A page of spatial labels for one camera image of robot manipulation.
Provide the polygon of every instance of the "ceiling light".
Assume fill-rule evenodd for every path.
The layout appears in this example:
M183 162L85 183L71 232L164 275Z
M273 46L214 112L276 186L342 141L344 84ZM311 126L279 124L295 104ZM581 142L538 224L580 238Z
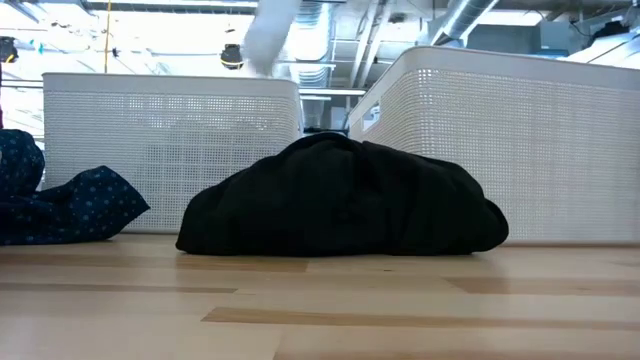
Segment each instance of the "ceiling light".
M480 17L479 25L536 26L549 11L491 10Z
M220 62L229 70L242 69L244 60L242 59L242 54L240 54L240 45L226 44L222 54L220 54Z
M207 0L111 0L113 4L140 4L140 5L177 5L177 6L220 6L220 7L245 7L257 8L257 1L207 1Z
M300 100L331 101L331 96L302 95Z
M300 89L300 95L345 95L345 96L362 96L366 94L366 90L362 89Z

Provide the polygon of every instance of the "white perforated partition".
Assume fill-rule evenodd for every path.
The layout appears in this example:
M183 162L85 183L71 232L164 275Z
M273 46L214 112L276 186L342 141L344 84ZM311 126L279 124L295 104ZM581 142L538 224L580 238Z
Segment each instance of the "white perforated partition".
M509 242L640 243L640 71L418 47L349 123L356 140L464 166Z
M281 80L45 74L44 116L45 187L107 165L151 206L140 232L177 232L194 195L300 136Z

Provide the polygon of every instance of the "light fixture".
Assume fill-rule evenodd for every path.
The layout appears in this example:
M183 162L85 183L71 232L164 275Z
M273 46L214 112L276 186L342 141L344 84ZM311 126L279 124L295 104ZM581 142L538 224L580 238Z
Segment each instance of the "light fixture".
M344 96L362 96L366 94L366 90L362 89L322 89L322 88L302 88L300 95L344 95Z
M300 100L331 101L331 96L301 95Z
M177 6L219 6L234 8L257 8L257 1L207 1L207 0L111 0L113 4L137 4L137 5L177 5Z
M220 62L229 70L242 69L244 60L242 59L242 54L240 54L240 45L226 44L224 51L220 54Z

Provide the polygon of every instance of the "ceiling duct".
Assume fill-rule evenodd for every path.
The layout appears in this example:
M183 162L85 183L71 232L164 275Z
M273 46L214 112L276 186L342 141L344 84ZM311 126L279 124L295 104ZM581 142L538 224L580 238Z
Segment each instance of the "ceiling duct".
M331 5L303 2L293 24L294 36L291 54L296 60L323 62L327 60L331 37ZM294 64L292 74L297 74L301 88L326 88L330 69L324 65ZM303 100L306 127L322 127L325 103Z
M499 0L451 0L442 25L431 37L431 45L446 45L466 39L480 17L490 11Z

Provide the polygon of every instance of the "ceiling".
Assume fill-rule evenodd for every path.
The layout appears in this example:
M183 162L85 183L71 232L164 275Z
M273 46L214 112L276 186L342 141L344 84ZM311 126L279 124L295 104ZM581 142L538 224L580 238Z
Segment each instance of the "ceiling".
M16 38L19 49L17 62L2 65L3 81L39 81L45 72L100 73L105 69L105 62L109 73L250 76L246 69L227 70L219 57L225 44L242 42L253 19L255 2L113 1L107 36L105 2L0 0L0 36ZM388 11L394 20L382 22L379 16L368 19L370 1L329 2L335 3L331 12L329 52L321 62L331 69L327 86L332 88L352 87L350 75L359 44L380 40L375 63L363 74L365 87L370 86L404 50L415 45L428 22L443 15L448 3L447 0L390 0ZM468 47L527 53L531 33L543 17L553 16L556 21L584 20L624 12L629 5L630 1L609 0L502 0L480 19L480 25L469 36ZM359 33L369 21L373 21L371 35L361 39ZM304 38L290 33L285 54L315 46L313 41L304 41ZM105 47L109 50L106 57ZM295 58L287 56L281 62L288 68L297 66L299 71L311 66L291 65L296 62ZM41 90L3 88L2 101L5 117L14 127L42 135Z

